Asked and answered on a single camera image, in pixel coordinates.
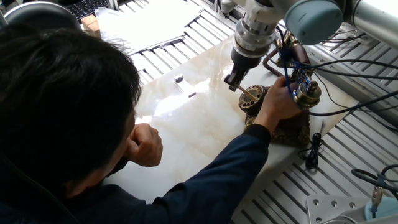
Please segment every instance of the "table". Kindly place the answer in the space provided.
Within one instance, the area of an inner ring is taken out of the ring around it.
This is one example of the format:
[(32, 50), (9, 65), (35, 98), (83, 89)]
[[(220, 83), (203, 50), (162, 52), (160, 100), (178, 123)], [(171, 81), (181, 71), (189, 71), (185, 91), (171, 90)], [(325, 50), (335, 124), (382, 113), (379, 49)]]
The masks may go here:
[[(136, 123), (149, 123), (159, 130), (164, 145), (162, 162), (151, 168), (130, 162), (123, 170), (107, 178), (104, 184), (118, 184), (135, 197), (151, 203), (175, 184), (195, 175), (230, 140), (242, 133), (244, 113), (238, 107), (241, 92), (232, 92), (223, 81), (233, 66), (231, 49), (229, 37), (143, 87), (136, 108)], [(195, 96), (189, 98), (178, 89), (174, 77), (179, 74), (183, 74), (184, 79), (195, 88)], [(260, 65), (249, 71), (241, 85), (244, 88), (254, 84), (269, 86), (276, 79), (275, 75)], [(341, 104), (353, 106), (357, 103), (336, 86), (326, 80), (324, 82), (331, 96), (339, 99)], [(311, 111), (327, 113), (340, 110), (327, 97), (323, 86), (321, 89), (321, 102)], [(320, 130), (322, 121), (325, 122), (322, 135), (326, 134), (344, 115), (311, 117), (311, 134)], [(251, 202), (296, 158), (296, 148), (271, 144), (268, 161), (237, 211)]]

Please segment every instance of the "fist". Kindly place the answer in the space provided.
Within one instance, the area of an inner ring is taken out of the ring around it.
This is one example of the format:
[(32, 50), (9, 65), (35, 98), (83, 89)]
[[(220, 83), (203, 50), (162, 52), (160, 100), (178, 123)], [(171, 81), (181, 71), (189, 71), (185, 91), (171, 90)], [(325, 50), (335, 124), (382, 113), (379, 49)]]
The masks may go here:
[(124, 157), (140, 166), (154, 167), (162, 159), (162, 139), (156, 129), (149, 124), (135, 125), (127, 139)]

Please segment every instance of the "hand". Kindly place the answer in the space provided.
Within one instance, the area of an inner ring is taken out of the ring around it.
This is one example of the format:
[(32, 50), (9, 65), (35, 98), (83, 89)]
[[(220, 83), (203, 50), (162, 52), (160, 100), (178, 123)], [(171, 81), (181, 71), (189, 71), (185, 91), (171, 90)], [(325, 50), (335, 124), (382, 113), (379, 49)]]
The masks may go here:
[(153, 167), (159, 165), (162, 152), (162, 139), (158, 131), (149, 124), (137, 124), (127, 139), (124, 157), (141, 166)]
[[(254, 120), (254, 124), (265, 126), (270, 133), (273, 133), (278, 122), (282, 119), (291, 118), (301, 112), (301, 109), (294, 103), (290, 96), (285, 77), (280, 77), (275, 84), (268, 90), (261, 110)], [(297, 88), (297, 84), (290, 84), (292, 90)]]

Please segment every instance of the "metal plate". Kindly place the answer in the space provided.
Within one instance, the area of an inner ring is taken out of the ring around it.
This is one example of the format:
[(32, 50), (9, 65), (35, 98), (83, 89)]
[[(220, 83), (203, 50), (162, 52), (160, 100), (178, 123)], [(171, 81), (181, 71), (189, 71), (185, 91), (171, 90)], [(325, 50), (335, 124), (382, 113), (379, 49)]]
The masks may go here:
[(369, 202), (369, 198), (310, 195), (307, 199), (310, 224), (323, 223), (343, 212), (358, 209)]

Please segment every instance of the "man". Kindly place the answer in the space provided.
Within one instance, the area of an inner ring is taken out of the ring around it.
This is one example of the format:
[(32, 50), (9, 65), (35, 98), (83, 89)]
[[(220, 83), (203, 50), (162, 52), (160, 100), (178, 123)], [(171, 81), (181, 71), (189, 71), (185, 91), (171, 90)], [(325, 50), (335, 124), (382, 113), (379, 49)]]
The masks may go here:
[(0, 223), (229, 223), (267, 160), (270, 133), (300, 111), (284, 83), (275, 82), (254, 124), (211, 164), (146, 205), (100, 185), (127, 161), (156, 166), (162, 155), (157, 131), (134, 126), (141, 90), (130, 58), (82, 32), (7, 27), (0, 31)]

